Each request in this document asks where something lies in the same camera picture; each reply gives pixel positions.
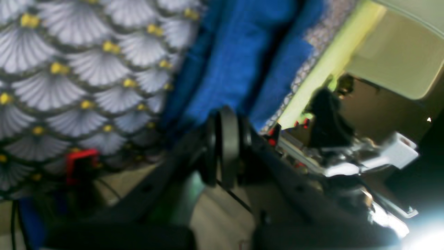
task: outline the gray floor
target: gray floor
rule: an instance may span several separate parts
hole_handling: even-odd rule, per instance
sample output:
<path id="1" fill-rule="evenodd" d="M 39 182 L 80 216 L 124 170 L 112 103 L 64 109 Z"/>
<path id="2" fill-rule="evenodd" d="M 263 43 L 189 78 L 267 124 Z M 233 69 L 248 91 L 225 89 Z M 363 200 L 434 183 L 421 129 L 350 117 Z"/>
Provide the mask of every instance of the gray floor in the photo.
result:
<path id="1" fill-rule="evenodd" d="M 153 169 L 153 166 L 148 166 L 136 171 L 107 176 L 104 180 L 116 189 L 121 196 L 124 196 Z M 109 190 L 99 184 L 97 184 L 97 187 L 109 204 L 117 202 L 116 197 Z M 248 203 L 245 195 L 240 190 L 237 190 L 236 194 Z M 12 249 L 10 216 L 11 202 L 0 203 L 1 250 Z M 16 225 L 17 249 L 24 250 L 20 229 L 18 224 Z M 254 221 L 248 211 L 225 191 L 217 187 L 205 189 L 202 193 L 194 209 L 190 228 L 195 234 L 200 250 L 237 250 L 241 242 L 249 240 L 254 229 Z"/>

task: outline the scallop pattern fabric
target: scallop pattern fabric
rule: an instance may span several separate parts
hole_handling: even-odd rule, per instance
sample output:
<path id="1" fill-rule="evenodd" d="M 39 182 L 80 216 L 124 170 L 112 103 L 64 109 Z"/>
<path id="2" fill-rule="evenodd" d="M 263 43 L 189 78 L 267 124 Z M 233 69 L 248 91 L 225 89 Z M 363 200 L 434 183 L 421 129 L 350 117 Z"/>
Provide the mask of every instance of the scallop pattern fabric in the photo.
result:
<path id="1" fill-rule="evenodd" d="M 97 149 L 103 173 L 152 157 L 204 6 L 0 0 L 0 200 L 58 187 L 70 152 Z"/>
<path id="2" fill-rule="evenodd" d="M 305 78 L 314 68 L 323 52 L 327 49 L 330 42 L 336 36 L 338 31 L 344 25 L 347 18 L 356 8 L 359 0 L 325 0 L 328 9 L 325 11 L 321 21 L 314 27 L 307 30 L 305 40 L 313 46 L 312 55 L 305 61 L 296 73 L 296 77 L 289 89 L 288 95 L 285 97 L 279 110 L 267 121 L 262 128 L 261 133 L 267 133 L 278 122 L 279 117 L 284 113 L 290 100 L 294 97 L 303 84 Z"/>

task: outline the metal bar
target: metal bar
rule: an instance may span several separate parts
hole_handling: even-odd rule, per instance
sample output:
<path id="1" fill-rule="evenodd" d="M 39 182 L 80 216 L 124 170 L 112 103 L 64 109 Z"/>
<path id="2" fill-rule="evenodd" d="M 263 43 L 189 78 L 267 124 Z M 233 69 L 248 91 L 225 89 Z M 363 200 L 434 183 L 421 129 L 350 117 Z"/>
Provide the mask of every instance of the metal bar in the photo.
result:
<path id="1" fill-rule="evenodd" d="M 285 137 L 281 137 L 279 139 L 278 146 L 284 149 L 293 158 L 306 165 L 310 171 L 317 174 L 325 174 L 324 168 L 319 166 L 314 160 L 308 158 L 300 149 L 290 143 Z"/>

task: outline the blue towel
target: blue towel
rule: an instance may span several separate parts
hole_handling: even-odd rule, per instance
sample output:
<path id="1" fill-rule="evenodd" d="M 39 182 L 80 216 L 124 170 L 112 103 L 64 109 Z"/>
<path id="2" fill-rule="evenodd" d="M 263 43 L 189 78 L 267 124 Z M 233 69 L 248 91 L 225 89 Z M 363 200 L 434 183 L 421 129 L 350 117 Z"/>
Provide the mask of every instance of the blue towel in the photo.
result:
<path id="1" fill-rule="evenodd" d="M 202 124 L 212 110 L 225 105 L 250 115 L 260 129 L 309 56 L 311 46 L 301 36 L 321 15 L 323 1 L 225 0 L 219 7 L 223 10 L 210 6 L 202 29 L 212 20 L 216 30 L 211 36 L 199 35 L 162 117 L 161 126 L 173 137 Z"/>
<path id="2" fill-rule="evenodd" d="M 312 46 L 304 41 L 302 36 L 321 16 L 323 3 L 323 0 L 306 1 L 298 19 L 279 46 L 260 93 L 252 109 L 247 111 L 248 118 L 257 131 L 263 128 L 267 120 L 279 109 L 290 92 L 296 71 L 310 56 Z"/>
<path id="3" fill-rule="evenodd" d="M 199 87 L 226 2 L 227 0 L 210 2 L 208 12 L 201 22 L 197 39 L 190 48 L 183 68 L 174 82 L 174 91 L 168 96 L 160 121 L 160 127 L 165 130 L 174 127 L 191 96 Z"/>

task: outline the black object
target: black object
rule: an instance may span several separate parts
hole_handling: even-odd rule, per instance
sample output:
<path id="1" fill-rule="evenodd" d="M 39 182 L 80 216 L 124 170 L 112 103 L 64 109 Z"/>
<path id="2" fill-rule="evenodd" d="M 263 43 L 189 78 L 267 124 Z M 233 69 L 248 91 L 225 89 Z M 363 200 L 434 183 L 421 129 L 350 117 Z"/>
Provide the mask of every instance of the black object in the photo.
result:
<path id="1" fill-rule="evenodd" d="M 18 208 L 19 202 L 14 200 L 12 201 L 12 207 L 11 207 L 11 245 L 12 250 L 16 250 L 16 212 Z"/>
<path id="2" fill-rule="evenodd" d="M 319 90 L 310 104 L 315 115 L 310 148 L 347 147 L 352 144 L 354 128 L 339 114 L 341 102 L 328 89 Z"/>
<path id="3" fill-rule="evenodd" d="M 114 207 L 82 223 L 51 230 L 45 246 L 59 250 L 196 249 L 187 228 L 196 193 L 202 190 L 196 183 L 214 186 L 218 162 L 222 162 L 222 186 L 229 189 L 237 180 L 249 196 L 258 225 L 253 250 L 382 250 L 396 249 L 399 244 L 391 229 L 370 225 L 314 189 L 306 176 L 280 160 L 246 119 L 224 108 L 187 134 L 164 164 Z"/>

